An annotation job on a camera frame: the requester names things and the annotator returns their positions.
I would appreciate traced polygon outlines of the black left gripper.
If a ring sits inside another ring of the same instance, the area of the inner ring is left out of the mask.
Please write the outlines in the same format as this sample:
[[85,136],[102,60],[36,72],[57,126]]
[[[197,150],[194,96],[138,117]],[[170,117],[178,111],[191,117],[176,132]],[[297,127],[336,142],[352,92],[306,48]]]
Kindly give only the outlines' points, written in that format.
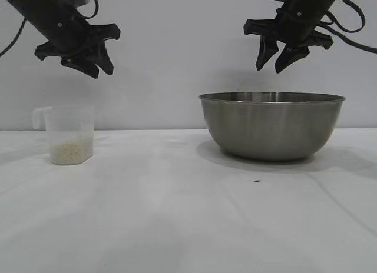
[[99,68],[112,75],[114,65],[108,56],[105,41],[119,39],[116,24],[91,25],[76,14],[34,14],[33,26],[48,40],[34,54],[40,60],[61,57],[61,65],[97,79]]

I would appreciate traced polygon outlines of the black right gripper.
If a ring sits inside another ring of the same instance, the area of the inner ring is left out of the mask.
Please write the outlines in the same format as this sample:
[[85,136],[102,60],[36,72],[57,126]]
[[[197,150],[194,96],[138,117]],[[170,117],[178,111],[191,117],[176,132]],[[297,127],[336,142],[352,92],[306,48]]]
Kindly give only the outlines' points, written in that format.
[[256,69],[260,71],[279,51],[277,41],[286,44],[275,62],[275,71],[281,73],[288,66],[310,54],[307,46],[329,49],[333,39],[315,30],[329,9],[321,0],[284,0],[273,19],[248,19],[245,35],[260,36]]

